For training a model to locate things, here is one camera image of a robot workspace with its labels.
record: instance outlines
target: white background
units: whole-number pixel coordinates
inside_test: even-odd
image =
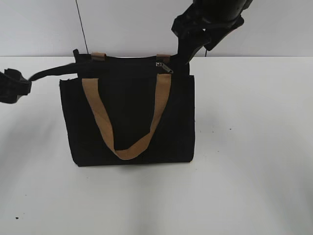
[[[78,0],[90,51],[112,56],[176,53],[171,32],[192,0]],[[254,0],[246,23],[213,56],[313,56],[312,0]],[[75,0],[0,0],[0,56],[86,52]],[[204,56],[204,50],[198,54]]]
[[[0,58],[26,77],[72,61]],[[312,235],[312,70],[313,58],[194,58],[189,164],[77,167],[58,77],[33,83],[0,103],[0,235]]]

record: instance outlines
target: zipper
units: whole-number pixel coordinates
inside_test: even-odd
[[[167,71],[169,73],[174,73],[174,71],[170,67],[168,67],[166,64],[164,64],[162,62],[156,62],[156,66],[162,67],[165,71]]]

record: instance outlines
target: white wall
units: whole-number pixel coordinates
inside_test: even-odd
[[[89,51],[174,54],[174,18],[192,0],[78,0]],[[312,0],[254,0],[214,56],[313,56]],[[75,0],[0,0],[0,56],[86,52]]]

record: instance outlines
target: black tote bag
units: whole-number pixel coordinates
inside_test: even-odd
[[[45,70],[60,80],[69,147],[78,166],[190,162],[195,146],[195,88],[175,56],[115,58],[79,54]]]

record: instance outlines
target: bag handle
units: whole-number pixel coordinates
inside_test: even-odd
[[[145,151],[151,141],[151,138],[156,131],[157,125],[160,122],[168,101],[171,88],[171,74],[158,74],[156,78],[155,92],[155,111],[150,126],[150,132],[139,139],[131,147],[125,150],[115,150],[114,148],[114,133],[110,122],[109,115],[98,91],[98,78],[83,78],[83,89],[87,101],[91,107],[97,126],[99,127],[103,141],[107,147],[120,159],[130,160],[136,158],[139,154]]]

